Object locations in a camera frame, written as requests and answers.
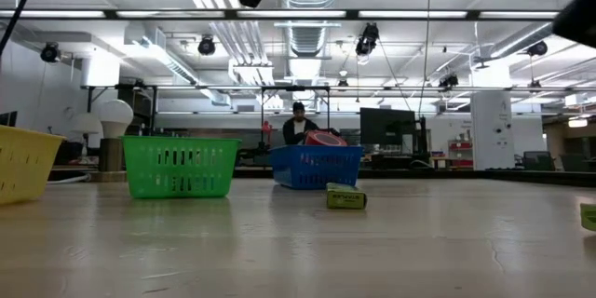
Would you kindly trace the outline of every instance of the white pillar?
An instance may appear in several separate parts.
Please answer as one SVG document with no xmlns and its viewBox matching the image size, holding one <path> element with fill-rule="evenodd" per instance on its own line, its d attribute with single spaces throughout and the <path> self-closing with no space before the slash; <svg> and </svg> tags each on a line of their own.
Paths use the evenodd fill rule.
<svg viewBox="0 0 596 298">
<path fill-rule="evenodd" d="M 474 86 L 509 87 L 509 68 L 492 64 L 472 75 Z M 474 169 L 515 168 L 511 126 L 511 94 L 505 91 L 476 92 L 471 98 Z"/>
</svg>

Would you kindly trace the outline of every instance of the blue basket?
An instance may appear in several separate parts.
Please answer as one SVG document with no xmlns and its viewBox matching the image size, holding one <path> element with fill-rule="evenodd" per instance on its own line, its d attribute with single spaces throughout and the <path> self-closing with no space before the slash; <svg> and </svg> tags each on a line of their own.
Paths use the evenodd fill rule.
<svg viewBox="0 0 596 298">
<path fill-rule="evenodd" d="M 271 149 L 273 178 L 299 190 L 324 189 L 327 183 L 355 185 L 362 147 L 286 145 Z"/>
</svg>

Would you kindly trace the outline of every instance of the plastic basket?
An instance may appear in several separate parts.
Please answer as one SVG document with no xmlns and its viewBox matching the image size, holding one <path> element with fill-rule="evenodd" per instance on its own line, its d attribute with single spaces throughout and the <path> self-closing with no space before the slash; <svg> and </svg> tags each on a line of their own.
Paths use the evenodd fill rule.
<svg viewBox="0 0 596 298">
<path fill-rule="evenodd" d="M 286 145 L 271 150 L 273 178 L 293 189 L 324 189 L 327 183 L 355 185 L 362 147 Z"/>
<path fill-rule="evenodd" d="M 40 197 L 62 136 L 0 126 L 0 204 Z"/>
<path fill-rule="evenodd" d="M 130 195 L 225 196 L 240 140 L 123 137 Z"/>
</svg>

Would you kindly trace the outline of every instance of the lamp shade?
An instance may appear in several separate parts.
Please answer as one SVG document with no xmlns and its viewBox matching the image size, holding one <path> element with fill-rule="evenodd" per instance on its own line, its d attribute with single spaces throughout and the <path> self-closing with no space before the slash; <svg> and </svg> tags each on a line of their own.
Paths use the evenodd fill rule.
<svg viewBox="0 0 596 298">
<path fill-rule="evenodd" d="M 74 116 L 71 131 L 80 134 L 99 134 L 102 131 L 102 123 L 93 113 L 81 113 Z"/>
<path fill-rule="evenodd" d="M 117 139 L 124 135 L 132 122 L 132 108 L 121 100 L 112 100 L 100 106 L 100 121 L 103 126 L 103 138 Z"/>
</svg>

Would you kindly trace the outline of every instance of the green basket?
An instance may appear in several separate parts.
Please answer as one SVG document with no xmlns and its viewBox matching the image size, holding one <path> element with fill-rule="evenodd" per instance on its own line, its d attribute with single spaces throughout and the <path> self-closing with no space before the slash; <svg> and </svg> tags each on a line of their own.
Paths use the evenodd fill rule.
<svg viewBox="0 0 596 298">
<path fill-rule="evenodd" d="M 135 198 L 225 196 L 240 140 L 124 136 Z"/>
</svg>

